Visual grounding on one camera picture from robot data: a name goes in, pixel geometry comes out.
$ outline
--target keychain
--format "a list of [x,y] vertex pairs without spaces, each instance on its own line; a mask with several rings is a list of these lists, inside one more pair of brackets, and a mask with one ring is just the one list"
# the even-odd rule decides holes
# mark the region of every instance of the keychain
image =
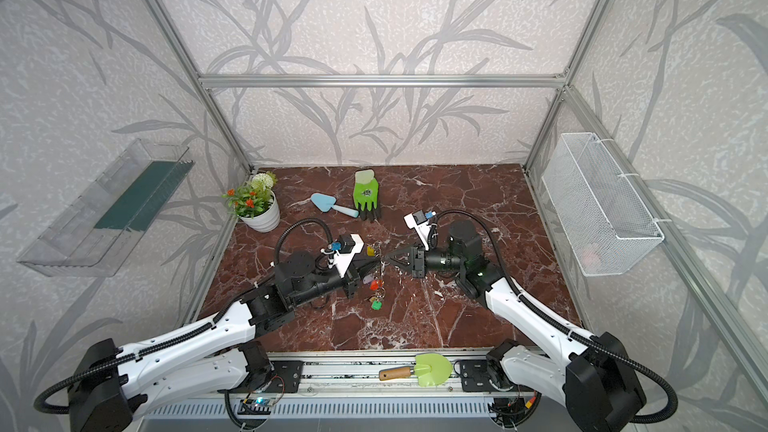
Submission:
[[[374,256],[379,255],[379,257],[383,257],[381,254],[381,249],[379,247],[379,243],[373,245],[373,247],[368,247],[368,255]],[[373,295],[369,297],[368,300],[370,300],[371,308],[375,311],[378,311],[383,303],[384,303],[384,295],[386,291],[384,290],[384,261],[381,261],[381,264],[379,266],[379,270],[373,273],[373,280],[371,280],[370,289],[373,291]]]

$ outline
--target clear plastic shelf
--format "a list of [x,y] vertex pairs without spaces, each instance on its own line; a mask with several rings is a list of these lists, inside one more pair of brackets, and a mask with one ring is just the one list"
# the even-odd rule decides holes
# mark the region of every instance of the clear plastic shelf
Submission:
[[188,150],[134,140],[18,261],[48,276],[115,275],[192,168]]

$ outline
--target green glove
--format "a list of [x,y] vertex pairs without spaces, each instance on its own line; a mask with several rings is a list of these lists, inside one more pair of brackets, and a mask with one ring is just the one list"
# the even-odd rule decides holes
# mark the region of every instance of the green glove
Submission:
[[360,170],[355,172],[355,191],[352,193],[355,199],[355,207],[360,212],[362,220],[370,219],[371,222],[381,218],[379,208],[379,183],[373,176],[373,170]]

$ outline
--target green shovel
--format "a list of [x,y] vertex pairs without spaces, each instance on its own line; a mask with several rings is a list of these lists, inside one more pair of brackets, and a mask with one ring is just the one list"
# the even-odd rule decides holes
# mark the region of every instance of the green shovel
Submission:
[[430,352],[417,355],[416,365],[413,367],[405,366],[381,370],[379,380],[402,379],[415,375],[418,377],[418,385],[430,387],[445,382],[451,377],[451,372],[453,372],[453,365],[451,365],[450,360],[440,354]]

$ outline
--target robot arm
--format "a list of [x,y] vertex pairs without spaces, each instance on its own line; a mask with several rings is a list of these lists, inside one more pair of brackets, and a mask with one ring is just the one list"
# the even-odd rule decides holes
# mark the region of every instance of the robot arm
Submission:
[[[319,219],[305,219],[318,222]],[[279,245],[291,226],[278,241]],[[354,296],[362,277],[380,258],[363,254],[357,234],[341,235],[323,253],[321,266],[308,252],[275,264],[274,275],[240,294],[218,314],[145,341],[116,348],[112,339],[91,346],[75,374],[44,391],[35,408],[69,414],[72,432],[120,431],[166,404],[212,390],[266,387],[274,367],[257,341],[295,317],[295,309],[338,288]],[[219,350],[226,352],[211,356]],[[68,407],[47,403],[68,388]]]
[[[448,246],[436,246],[436,223],[447,213],[469,216],[479,223],[491,240],[496,259],[486,259],[482,240],[469,220],[450,225]],[[416,212],[406,216],[409,227]],[[416,222],[423,242],[390,252],[386,260],[424,278],[428,272],[454,272],[456,284],[470,298],[497,316],[511,322],[536,343],[544,355],[525,346],[505,341],[486,356],[491,382],[500,390],[519,384],[537,390],[568,409],[582,430],[621,430],[629,421],[646,424],[671,417],[677,409],[674,390],[653,371],[627,358],[627,351],[608,332],[595,337],[557,315],[527,293],[503,270],[502,258],[493,236],[483,221],[461,210],[444,211],[425,230],[424,222]],[[647,375],[667,392],[667,407],[656,414],[637,416],[646,404],[635,371]]]
[[[468,216],[463,211],[443,213],[447,212]],[[506,276],[501,264],[485,258],[472,222],[455,221],[448,247],[438,248],[436,226],[428,223],[434,215],[417,212],[406,216],[406,223],[417,231],[422,243],[394,251],[387,258],[415,278],[430,271],[455,272],[457,285],[468,297],[513,323],[541,347],[543,355],[505,341],[489,352],[488,372],[496,388],[509,390],[516,384],[533,388],[565,406],[582,430],[620,430],[633,418],[651,423],[674,413],[677,399],[666,381],[626,358],[621,342],[610,334],[595,337],[523,290]],[[305,219],[286,230],[276,250],[290,230],[306,221],[323,225],[330,238],[322,221]],[[485,224],[479,223],[489,234]],[[327,268],[320,267],[308,252],[296,252],[275,264],[272,278],[235,297],[216,315],[122,348],[116,348],[111,339],[101,341],[86,351],[72,377],[44,391],[34,406],[45,413],[69,414],[72,432],[120,431],[158,407],[196,394],[264,388],[275,372],[266,352],[253,339],[290,322],[296,308],[333,290],[342,288],[351,298],[362,277],[380,262],[362,249],[359,235],[342,235],[330,244],[331,252],[323,251],[333,256]],[[236,348],[211,356],[233,346]],[[665,389],[670,402],[664,410],[636,416],[646,400],[633,369]],[[46,402],[65,388],[68,408]]]

